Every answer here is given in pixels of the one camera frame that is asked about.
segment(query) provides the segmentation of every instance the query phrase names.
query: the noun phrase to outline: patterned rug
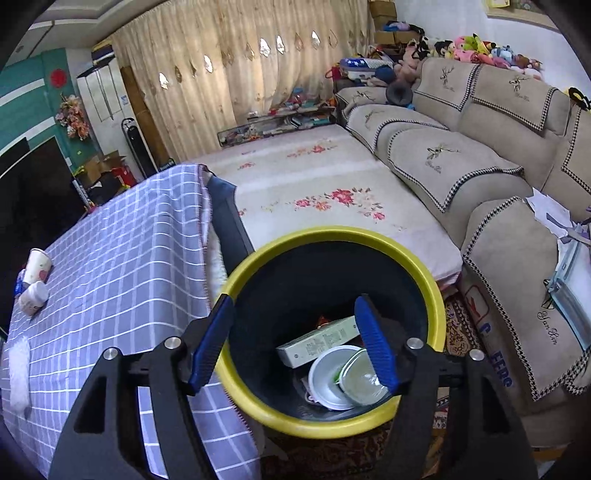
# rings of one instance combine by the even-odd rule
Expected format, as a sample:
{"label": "patterned rug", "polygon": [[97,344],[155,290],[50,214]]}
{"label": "patterned rug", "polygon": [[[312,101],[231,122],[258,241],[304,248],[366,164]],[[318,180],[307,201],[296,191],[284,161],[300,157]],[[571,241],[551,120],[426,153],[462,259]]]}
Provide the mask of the patterned rug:
{"label": "patterned rug", "polygon": [[[461,295],[456,293],[448,297],[445,306],[447,339],[444,350],[463,356],[473,348],[482,348]],[[449,406],[447,390],[439,389],[425,476],[435,473],[439,464]],[[262,477],[274,480],[369,480],[371,470],[382,456],[390,427],[391,422],[370,432],[336,440],[301,439],[267,430],[267,436],[287,454],[288,460],[276,456],[262,458]]]}

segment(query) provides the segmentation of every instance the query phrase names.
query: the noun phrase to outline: trash can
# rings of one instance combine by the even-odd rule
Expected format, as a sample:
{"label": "trash can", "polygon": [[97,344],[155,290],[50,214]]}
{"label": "trash can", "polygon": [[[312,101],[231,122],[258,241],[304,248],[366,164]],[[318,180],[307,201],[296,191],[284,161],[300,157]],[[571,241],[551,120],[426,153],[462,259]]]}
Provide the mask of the trash can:
{"label": "trash can", "polygon": [[235,301],[236,319],[216,365],[222,384],[246,414],[293,436],[367,432],[391,420],[398,407],[398,397],[390,396],[346,411],[305,401],[275,348],[314,330],[320,316],[351,316],[355,299],[366,293],[409,336],[438,351],[445,342],[443,299],[427,268],[402,245],[363,229],[321,227],[284,236],[242,262],[224,292]]}

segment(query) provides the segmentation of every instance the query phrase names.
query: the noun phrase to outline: plaid tablecloth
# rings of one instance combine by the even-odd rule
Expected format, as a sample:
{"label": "plaid tablecloth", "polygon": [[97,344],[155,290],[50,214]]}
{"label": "plaid tablecloth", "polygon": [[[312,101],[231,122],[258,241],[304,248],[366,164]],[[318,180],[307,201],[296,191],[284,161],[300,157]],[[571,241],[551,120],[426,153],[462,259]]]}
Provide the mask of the plaid tablecloth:
{"label": "plaid tablecloth", "polygon": [[[148,351],[207,316],[211,208],[202,168],[166,170],[78,223],[47,248],[54,269],[46,307],[32,320],[14,309],[0,364],[2,409],[9,431],[45,476],[67,415],[104,349]],[[32,409],[25,418],[11,411],[8,379],[8,351],[22,335],[31,347]],[[217,376],[189,400],[218,477],[258,478],[253,438]],[[147,388],[140,388],[139,407],[150,468],[165,477]]]}

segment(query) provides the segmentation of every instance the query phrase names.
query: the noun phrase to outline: picture frame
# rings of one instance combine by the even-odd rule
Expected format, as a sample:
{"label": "picture frame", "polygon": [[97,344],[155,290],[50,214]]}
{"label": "picture frame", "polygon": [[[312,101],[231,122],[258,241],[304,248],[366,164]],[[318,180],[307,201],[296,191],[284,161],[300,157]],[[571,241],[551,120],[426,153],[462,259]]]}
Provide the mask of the picture frame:
{"label": "picture frame", "polygon": [[550,17],[542,13],[531,0],[511,0],[510,7],[494,8],[491,0],[482,0],[486,15],[489,18],[501,18],[503,20],[514,20],[525,22],[550,30],[559,31],[558,27]]}

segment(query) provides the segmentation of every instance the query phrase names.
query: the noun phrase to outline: curtain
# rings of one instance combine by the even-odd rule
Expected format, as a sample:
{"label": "curtain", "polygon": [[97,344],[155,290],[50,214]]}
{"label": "curtain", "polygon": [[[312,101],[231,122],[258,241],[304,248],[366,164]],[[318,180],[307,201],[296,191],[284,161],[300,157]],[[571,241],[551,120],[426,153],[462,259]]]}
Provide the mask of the curtain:
{"label": "curtain", "polygon": [[169,0],[111,36],[180,161],[218,150],[217,132],[296,86],[329,98],[324,74],[367,41],[366,0]]}

